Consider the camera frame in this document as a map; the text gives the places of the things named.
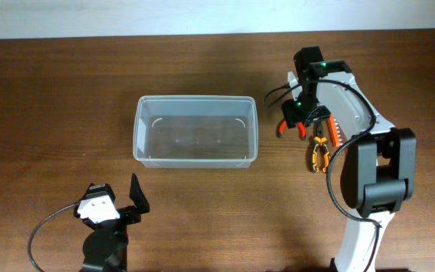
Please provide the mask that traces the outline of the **red black cutting pliers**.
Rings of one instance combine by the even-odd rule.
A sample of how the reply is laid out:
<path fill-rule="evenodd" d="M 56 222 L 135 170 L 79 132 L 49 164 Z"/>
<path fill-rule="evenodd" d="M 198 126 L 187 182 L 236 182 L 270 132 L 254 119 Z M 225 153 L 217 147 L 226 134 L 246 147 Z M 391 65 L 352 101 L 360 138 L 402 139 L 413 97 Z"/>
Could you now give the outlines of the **red black cutting pliers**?
<path fill-rule="evenodd" d="M 282 138 L 282 136 L 284 135 L 285 130 L 286 129 L 291 129 L 291 128 L 297 128 L 298 129 L 299 138 L 302 141 L 306 140 L 306 138 L 307 138 L 307 131 L 306 131 L 306 128 L 304 127 L 302 122 L 298 122 L 297 124 L 293 125 L 292 127 L 289 127 L 288 123 L 284 119 L 277 125 L 276 136 L 278 138 Z"/>

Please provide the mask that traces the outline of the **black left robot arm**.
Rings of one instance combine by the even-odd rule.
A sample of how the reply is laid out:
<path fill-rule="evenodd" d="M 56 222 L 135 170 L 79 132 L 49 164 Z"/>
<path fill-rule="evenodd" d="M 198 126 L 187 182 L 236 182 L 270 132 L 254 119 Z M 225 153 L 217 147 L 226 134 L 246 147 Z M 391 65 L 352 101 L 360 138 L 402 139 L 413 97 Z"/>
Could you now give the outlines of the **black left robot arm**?
<path fill-rule="evenodd" d="M 74 216 L 92 229 L 85 239 L 82 252 L 83 271 L 126 271 L 127 226 L 141 222 L 141 215 L 150 212 L 150 204 L 141 190 L 136 174 L 131 176 L 131 206 L 117 209 L 115 194 L 109 184 L 88 186 L 74 208 Z"/>

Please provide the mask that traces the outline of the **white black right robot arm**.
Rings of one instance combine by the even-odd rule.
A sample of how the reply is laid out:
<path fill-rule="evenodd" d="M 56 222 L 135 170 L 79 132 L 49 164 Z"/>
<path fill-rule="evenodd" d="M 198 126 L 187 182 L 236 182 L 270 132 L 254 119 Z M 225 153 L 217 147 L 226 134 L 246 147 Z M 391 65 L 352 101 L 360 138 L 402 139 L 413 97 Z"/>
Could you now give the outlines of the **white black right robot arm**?
<path fill-rule="evenodd" d="M 293 57 L 285 89 L 292 98 L 282 103 L 285 128 L 306 129 L 331 121 L 346 141 L 330 153 L 326 139 L 313 138 L 310 169 L 323 171 L 332 203 L 347 219 L 338 254 L 330 271 L 374 271 L 384 232 L 415 186 L 416 137 L 410 128 L 386 120 L 360 91 L 351 68 L 342 60 L 325 60 L 317 46 Z"/>

